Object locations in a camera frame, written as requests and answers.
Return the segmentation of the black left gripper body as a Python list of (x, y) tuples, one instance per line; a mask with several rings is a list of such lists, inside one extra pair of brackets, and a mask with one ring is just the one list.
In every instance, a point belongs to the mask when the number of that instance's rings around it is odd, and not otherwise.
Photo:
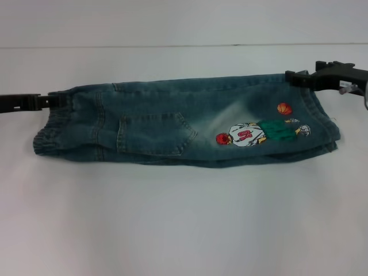
[(20, 111), (19, 95), (1, 95), (0, 113), (11, 113)]

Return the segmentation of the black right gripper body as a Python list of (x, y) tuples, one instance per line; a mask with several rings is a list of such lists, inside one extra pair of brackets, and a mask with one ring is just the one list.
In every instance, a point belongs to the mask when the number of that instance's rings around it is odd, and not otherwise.
[(344, 85), (357, 85), (364, 90), (367, 86), (367, 71), (355, 68), (353, 63), (340, 63), (310, 75), (312, 89), (339, 90)]

